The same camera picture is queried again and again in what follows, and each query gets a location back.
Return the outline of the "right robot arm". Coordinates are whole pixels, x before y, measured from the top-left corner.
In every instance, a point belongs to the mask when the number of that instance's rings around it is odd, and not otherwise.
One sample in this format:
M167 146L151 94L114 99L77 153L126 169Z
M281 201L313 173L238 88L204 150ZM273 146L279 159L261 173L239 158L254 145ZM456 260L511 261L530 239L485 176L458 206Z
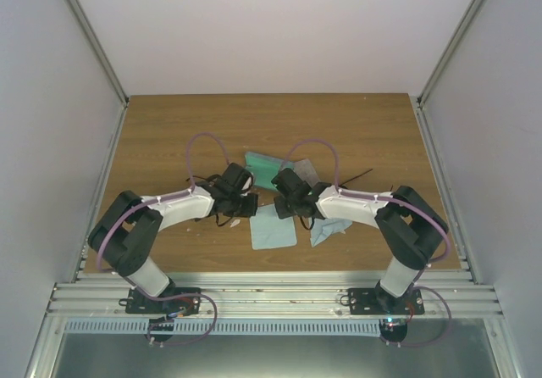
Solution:
M392 260L374 291L376 307L394 314L407 300L411 286L426 268L445 259L451 250L446 222L411 187L394 192L358 192L319 182L310 186L292 169L273 179L279 195L274 199L280 219L338 219L380 230Z

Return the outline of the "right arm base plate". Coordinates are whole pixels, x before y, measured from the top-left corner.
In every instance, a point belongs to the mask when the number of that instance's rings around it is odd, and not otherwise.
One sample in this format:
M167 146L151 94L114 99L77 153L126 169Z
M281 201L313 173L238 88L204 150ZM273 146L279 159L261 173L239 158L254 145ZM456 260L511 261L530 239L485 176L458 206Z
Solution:
M392 297L377 288L349 288L339 303L352 315L410 316L425 314L421 293L406 292L401 297Z

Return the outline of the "teal glasses case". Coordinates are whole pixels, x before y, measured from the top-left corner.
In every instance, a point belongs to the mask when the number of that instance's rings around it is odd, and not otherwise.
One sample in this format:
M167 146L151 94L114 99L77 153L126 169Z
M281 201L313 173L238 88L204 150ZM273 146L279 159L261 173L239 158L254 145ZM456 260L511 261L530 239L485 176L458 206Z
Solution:
M294 167L291 161L254 152L245 153L245 162L246 169L254 177L254 186L270 191L276 191L272 179L279 173L279 170Z

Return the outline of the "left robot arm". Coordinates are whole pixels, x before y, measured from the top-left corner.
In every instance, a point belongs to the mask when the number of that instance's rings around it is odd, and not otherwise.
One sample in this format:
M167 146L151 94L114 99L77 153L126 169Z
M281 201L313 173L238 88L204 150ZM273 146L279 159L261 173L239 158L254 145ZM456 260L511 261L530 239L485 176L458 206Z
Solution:
M168 312L174 306L174 283L150 258L158 233L209 217L253 217L258 202L253 183L249 170L231 163L223 174L192 181L179 192L150 197L121 192L88 236L97 269L104 271L107 264L141 292L153 312Z

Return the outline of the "thin-frame clear glasses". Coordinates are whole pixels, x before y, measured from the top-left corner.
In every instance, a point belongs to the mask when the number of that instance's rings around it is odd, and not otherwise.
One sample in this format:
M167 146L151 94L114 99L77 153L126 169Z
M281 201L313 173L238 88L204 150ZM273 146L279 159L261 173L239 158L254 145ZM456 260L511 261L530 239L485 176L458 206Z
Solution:
M202 183L202 184L214 184L215 181L220 177L220 175L218 174L213 174L213 175L210 175L208 177L203 177L203 176L199 176L199 175L193 175L192 177L187 177L185 179L185 181L189 184L194 184L194 185L197 185L199 183Z

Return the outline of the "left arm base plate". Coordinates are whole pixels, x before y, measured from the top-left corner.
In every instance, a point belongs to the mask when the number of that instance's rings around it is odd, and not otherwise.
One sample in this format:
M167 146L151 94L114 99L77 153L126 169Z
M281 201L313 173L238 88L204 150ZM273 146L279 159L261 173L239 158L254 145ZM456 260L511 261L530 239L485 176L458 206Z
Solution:
M136 289L130 289L128 297L119 300L127 314L177 314L188 316L199 313L201 290L196 287L175 287L164 292L161 297L183 295L182 298L156 301L145 297Z

